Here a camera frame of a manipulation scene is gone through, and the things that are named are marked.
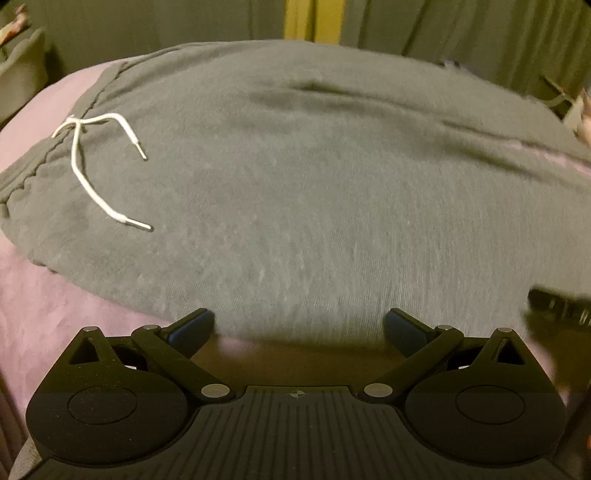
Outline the grey sweatpants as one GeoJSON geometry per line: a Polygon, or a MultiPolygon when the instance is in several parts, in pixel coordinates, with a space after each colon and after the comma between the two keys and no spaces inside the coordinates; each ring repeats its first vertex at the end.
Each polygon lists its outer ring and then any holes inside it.
{"type": "Polygon", "coordinates": [[[338,46],[186,44],[107,68],[69,111],[123,115],[115,222],[65,131],[1,176],[33,263],[222,335],[378,344],[399,307],[475,335],[519,327],[533,286],[590,290],[590,151],[538,102],[430,63],[338,46]]]}

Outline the pink plush blanket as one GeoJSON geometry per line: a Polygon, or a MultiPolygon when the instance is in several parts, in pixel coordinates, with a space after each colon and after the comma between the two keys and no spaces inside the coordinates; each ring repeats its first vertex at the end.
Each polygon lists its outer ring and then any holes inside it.
{"type": "MultiPolygon", "coordinates": [[[[1,167],[7,169],[65,119],[76,100],[107,69],[92,66],[37,94],[1,131],[1,167]]],[[[19,412],[74,334],[96,325],[107,335],[130,333],[153,318],[96,297],[33,265],[1,240],[1,373],[19,412]]],[[[540,323],[522,330],[528,347],[576,407],[590,385],[590,337],[540,323]]],[[[244,385],[351,385],[360,388],[402,356],[396,350],[362,351],[256,344],[213,337],[195,362],[239,389],[244,385]]]]}

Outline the grey curtain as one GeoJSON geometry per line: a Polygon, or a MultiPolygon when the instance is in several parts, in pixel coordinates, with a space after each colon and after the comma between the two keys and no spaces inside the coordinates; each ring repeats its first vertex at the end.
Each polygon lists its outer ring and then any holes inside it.
{"type": "MultiPolygon", "coordinates": [[[[55,69],[189,42],[283,38],[285,1],[30,1],[55,69]]],[[[347,1],[339,45],[455,62],[491,82],[539,94],[590,78],[590,8],[583,1],[347,1]]]]}

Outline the yellow curtain strip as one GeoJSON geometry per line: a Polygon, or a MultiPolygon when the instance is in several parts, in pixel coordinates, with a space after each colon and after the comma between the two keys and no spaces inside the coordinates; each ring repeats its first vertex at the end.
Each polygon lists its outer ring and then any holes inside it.
{"type": "Polygon", "coordinates": [[[283,38],[339,45],[346,0],[287,0],[283,38]]]}

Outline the white drawstring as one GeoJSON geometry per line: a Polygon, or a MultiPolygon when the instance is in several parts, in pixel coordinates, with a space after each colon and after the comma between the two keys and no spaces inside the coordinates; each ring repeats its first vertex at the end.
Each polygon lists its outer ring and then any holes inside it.
{"type": "Polygon", "coordinates": [[[113,190],[121,186],[120,163],[125,163],[134,148],[143,162],[148,161],[143,145],[128,120],[116,112],[93,117],[69,115],[52,133],[55,139],[65,131],[72,136],[70,168],[86,195],[110,219],[145,232],[153,226],[128,217],[109,201],[113,190]]]}

